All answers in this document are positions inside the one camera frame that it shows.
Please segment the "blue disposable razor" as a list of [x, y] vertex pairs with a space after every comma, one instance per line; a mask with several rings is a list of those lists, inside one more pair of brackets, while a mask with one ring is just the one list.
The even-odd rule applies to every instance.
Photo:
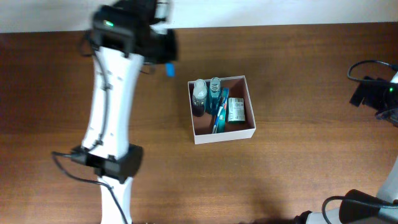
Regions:
[[173, 63], [166, 63], [165, 64], [165, 72], [168, 77], [175, 76], [175, 67]]

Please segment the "clear bottle with purple liquid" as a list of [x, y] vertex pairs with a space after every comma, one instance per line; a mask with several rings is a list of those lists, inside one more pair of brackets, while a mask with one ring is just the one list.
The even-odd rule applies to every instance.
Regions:
[[201, 117], [205, 114], [207, 93], [206, 82], [202, 79], [197, 79], [194, 82], [192, 94], [192, 114], [194, 116]]

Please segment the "teal mouthwash bottle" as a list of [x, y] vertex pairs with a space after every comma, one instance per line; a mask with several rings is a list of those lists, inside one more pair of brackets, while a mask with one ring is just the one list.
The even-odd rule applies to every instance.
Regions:
[[216, 115], [218, 112], [220, 97], [221, 97], [221, 80], [218, 77], [214, 77], [210, 80], [209, 85], [209, 112], [212, 115]]

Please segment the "blue and white toothbrush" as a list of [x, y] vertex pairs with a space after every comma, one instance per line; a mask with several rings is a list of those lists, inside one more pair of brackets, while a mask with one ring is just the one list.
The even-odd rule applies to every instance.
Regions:
[[227, 98], [222, 97], [222, 103], [219, 107], [215, 123], [212, 129], [213, 134], [224, 132], [225, 120], [226, 120], [226, 105], [227, 105]]

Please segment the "green and white soap box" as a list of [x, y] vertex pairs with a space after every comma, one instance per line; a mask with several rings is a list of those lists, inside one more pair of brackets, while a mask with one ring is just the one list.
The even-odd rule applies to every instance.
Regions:
[[245, 107], [243, 98], [228, 98], [228, 123], [244, 123]]

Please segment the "green red toothpaste tube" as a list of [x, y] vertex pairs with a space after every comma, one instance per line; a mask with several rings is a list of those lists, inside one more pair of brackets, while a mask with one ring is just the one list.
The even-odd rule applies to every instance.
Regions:
[[217, 116], [216, 133], [223, 133], [226, 122], [226, 108], [229, 97], [229, 88], [223, 88], [221, 93], [221, 103]]

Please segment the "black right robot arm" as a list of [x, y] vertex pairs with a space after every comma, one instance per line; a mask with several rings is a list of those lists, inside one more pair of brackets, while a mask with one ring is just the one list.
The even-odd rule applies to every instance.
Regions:
[[[397, 75], [391, 81], [379, 79], [387, 86], [360, 84], [350, 103], [376, 110], [375, 117], [397, 126]], [[397, 163], [375, 197], [356, 189], [344, 196], [331, 196], [322, 203], [321, 212], [306, 211], [293, 223], [397, 223]]]

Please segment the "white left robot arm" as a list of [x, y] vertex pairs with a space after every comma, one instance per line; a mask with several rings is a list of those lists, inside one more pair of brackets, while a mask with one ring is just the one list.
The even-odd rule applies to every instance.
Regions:
[[101, 188], [101, 222], [132, 223], [131, 187], [143, 158], [143, 148], [129, 142], [134, 91], [142, 67], [177, 59], [172, 29], [156, 30], [167, 22], [169, 1], [117, 1], [93, 14], [85, 39], [95, 68], [88, 127], [70, 159], [92, 167]]

